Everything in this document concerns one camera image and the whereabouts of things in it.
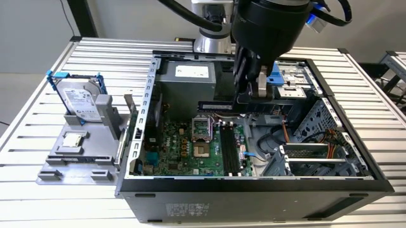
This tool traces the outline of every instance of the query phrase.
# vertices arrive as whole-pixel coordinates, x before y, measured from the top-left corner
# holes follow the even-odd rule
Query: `aluminum table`
[[[189,42],[83,38],[69,42],[51,70],[104,76],[113,105],[140,102],[152,50],[192,51]],[[332,222],[155,224],[164,227],[406,227],[406,118],[352,57],[338,49],[295,47],[310,58],[363,139],[395,194]],[[139,224],[115,186],[49,186],[34,180],[64,124],[64,106],[45,79],[0,138],[0,227],[149,227]]]

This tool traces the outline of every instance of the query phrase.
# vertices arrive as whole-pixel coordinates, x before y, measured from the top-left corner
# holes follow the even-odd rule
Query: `motherboard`
[[[195,123],[164,122],[160,149],[157,152],[147,152],[144,175],[228,176],[227,159],[236,162],[236,175],[252,175],[250,160],[243,156],[244,151],[241,151],[245,148],[243,127],[236,124],[228,126],[231,132],[224,135],[221,132],[225,126],[220,123],[215,124],[209,119],[207,123],[208,125],[204,125],[203,119]],[[209,135],[211,140],[208,138],[196,140],[195,135]],[[223,150],[229,147],[233,148],[231,152],[233,158],[224,157]]]

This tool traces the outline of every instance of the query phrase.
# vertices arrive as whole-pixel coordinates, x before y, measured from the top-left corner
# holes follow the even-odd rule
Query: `white wall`
[[[91,0],[99,32],[108,38],[171,41],[195,38],[197,28],[156,0]],[[189,8],[191,0],[177,0]],[[343,18],[336,0],[327,0],[332,14]],[[406,1],[350,0],[352,23],[339,28],[328,25],[322,34],[304,28],[296,46],[347,48],[358,61],[378,61],[386,50],[406,51]]]
[[[0,0],[0,73],[45,74],[71,36],[59,0]]]
[[[191,0],[177,0],[191,7]],[[342,17],[336,0],[327,0]],[[378,61],[386,50],[406,51],[406,1],[350,0],[354,22],[304,28],[296,46],[347,48],[358,61]],[[165,40],[195,38],[197,28],[156,0],[88,0],[100,37]],[[65,4],[75,32],[75,20]],[[59,0],[0,0],[0,72],[44,73],[71,37]]]
[[[191,0],[177,2],[191,9]],[[175,37],[199,35],[199,27],[157,0],[88,0],[88,3],[97,32],[107,38],[173,41]]]

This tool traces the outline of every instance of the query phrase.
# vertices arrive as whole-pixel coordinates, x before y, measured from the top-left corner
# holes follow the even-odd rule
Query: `ram slot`
[[[239,172],[239,158],[233,142],[232,126],[220,126],[220,143],[223,154],[224,173],[237,175]]]

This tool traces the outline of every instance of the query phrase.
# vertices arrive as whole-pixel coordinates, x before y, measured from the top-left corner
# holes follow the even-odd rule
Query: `circuit board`
[[[157,152],[157,163],[152,172],[153,176],[224,176],[223,156],[220,146],[220,126],[212,128],[209,143],[192,142],[191,122],[179,123],[167,121],[163,128],[161,148]],[[240,144],[244,143],[243,128],[233,128],[236,152],[240,153]],[[239,160],[241,176],[251,176],[248,159]]]

